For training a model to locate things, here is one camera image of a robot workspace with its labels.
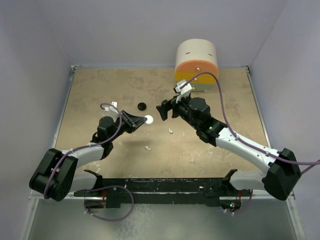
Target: white cylindrical container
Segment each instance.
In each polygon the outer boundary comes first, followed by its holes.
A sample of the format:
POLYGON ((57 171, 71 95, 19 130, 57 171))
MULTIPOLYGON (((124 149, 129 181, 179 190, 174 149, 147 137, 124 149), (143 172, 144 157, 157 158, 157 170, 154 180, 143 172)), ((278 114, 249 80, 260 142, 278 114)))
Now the white cylindrical container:
MULTIPOLYGON (((189 39, 180 44, 176 51, 174 79, 179 82, 189 80, 200 72, 211 72, 218 77, 216 47, 204 39, 189 39)), ((215 79, 204 74, 191 82, 196 92, 206 91, 213 87, 215 79)))

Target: black disc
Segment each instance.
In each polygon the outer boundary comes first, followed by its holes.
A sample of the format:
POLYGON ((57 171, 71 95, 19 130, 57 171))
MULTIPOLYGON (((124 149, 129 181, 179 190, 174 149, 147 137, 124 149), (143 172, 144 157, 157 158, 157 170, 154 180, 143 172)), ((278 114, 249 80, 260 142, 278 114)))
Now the black disc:
POLYGON ((147 108, 147 105, 144 102, 140 102, 138 104, 138 109, 139 110, 143 111, 143 110, 146 110, 146 108, 147 108))

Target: white ball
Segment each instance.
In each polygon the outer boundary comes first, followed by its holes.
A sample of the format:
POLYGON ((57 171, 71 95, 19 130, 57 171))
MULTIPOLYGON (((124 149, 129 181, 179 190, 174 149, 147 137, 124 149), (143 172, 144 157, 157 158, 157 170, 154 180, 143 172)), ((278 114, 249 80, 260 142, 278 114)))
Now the white ball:
POLYGON ((154 118, 151 115, 145 115, 146 118, 145 124, 150 125, 154 122, 154 118))

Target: gray wall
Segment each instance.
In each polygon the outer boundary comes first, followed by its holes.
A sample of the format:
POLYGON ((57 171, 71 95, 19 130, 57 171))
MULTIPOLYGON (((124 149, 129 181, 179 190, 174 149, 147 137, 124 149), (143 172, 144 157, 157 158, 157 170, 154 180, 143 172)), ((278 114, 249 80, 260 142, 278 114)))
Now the gray wall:
MULTIPOLYGON (((303 162, 320 159, 319 9, 318 0, 289 1, 252 65, 272 146, 291 149, 303 162)), ((303 175, 294 189, 310 240, 319 239, 319 170, 303 175)))
POLYGON ((0 0, 0 238, 16 240, 71 68, 35 0, 0 0))
POLYGON ((252 64, 286 0, 38 0, 72 64, 174 66, 184 40, 220 66, 252 64))

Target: wooden table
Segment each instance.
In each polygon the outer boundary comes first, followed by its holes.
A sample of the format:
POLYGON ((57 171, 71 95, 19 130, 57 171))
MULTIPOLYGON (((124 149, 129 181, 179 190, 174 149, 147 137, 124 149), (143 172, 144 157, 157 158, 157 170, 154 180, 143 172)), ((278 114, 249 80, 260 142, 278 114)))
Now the wooden table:
MULTIPOLYGON (((267 145, 245 68, 222 68, 219 80, 231 126, 243 136, 267 145)), ((256 167, 224 149, 203 143, 195 130, 180 118, 162 121, 156 105, 174 95, 173 68, 78 68, 76 70, 56 148, 87 144, 106 116, 100 103, 118 103, 120 110, 137 116, 152 115, 154 123, 114 142, 111 154, 78 169, 90 169, 104 178, 224 177, 230 169, 256 167), (145 111, 138 103, 147 104, 145 111)), ((223 121, 218 88, 195 92, 205 98, 211 115, 223 121)))

